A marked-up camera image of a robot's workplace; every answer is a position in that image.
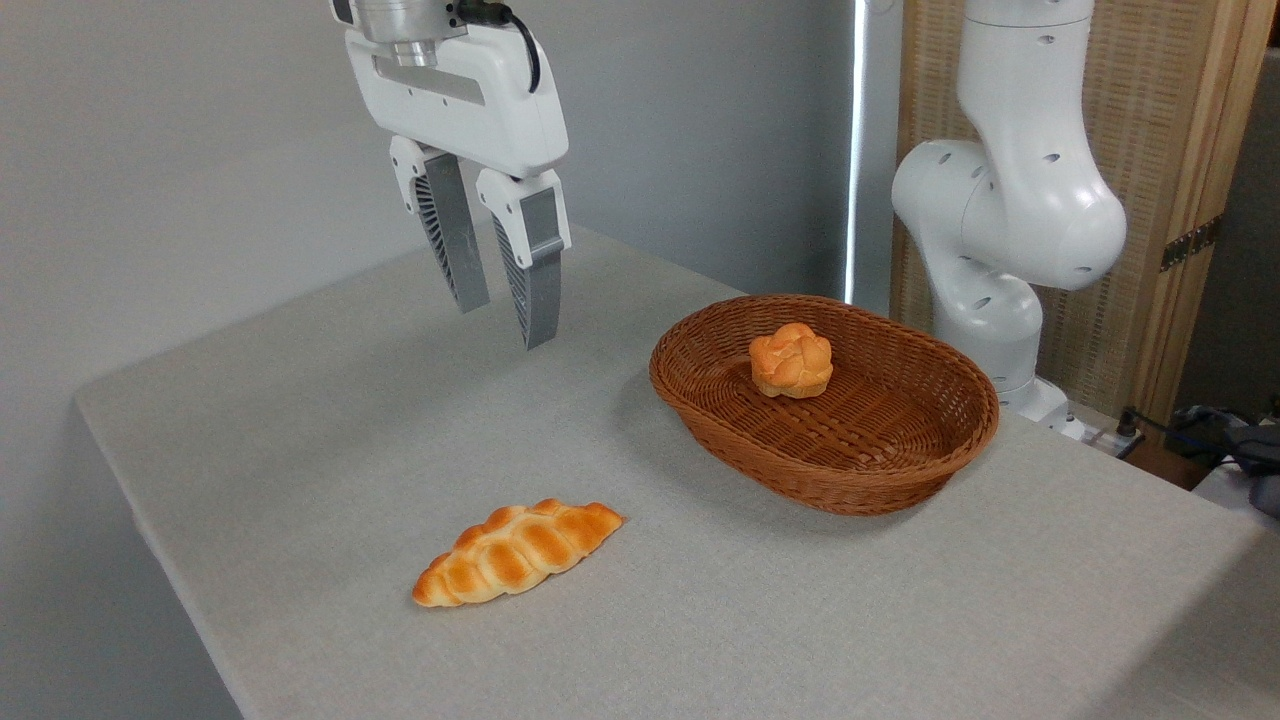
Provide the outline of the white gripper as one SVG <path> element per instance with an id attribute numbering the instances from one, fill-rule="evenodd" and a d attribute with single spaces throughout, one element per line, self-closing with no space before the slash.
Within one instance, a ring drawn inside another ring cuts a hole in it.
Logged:
<path id="1" fill-rule="evenodd" d="M 402 67 L 356 29 L 347 31 L 346 49 L 370 115 L 396 135 L 390 160 L 404 208 L 419 219 L 457 307 L 470 313 L 490 301 L 461 156 L 488 167 L 477 191 L 492 214 L 525 348 L 554 338 L 561 259 L 572 242 L 561 179 L 548 169 L 570 146 L 543 49 L 535 49 L 535 90 L 525 38 L 511 27 L 471 26 L 436 46 L 434 67 Z"/>

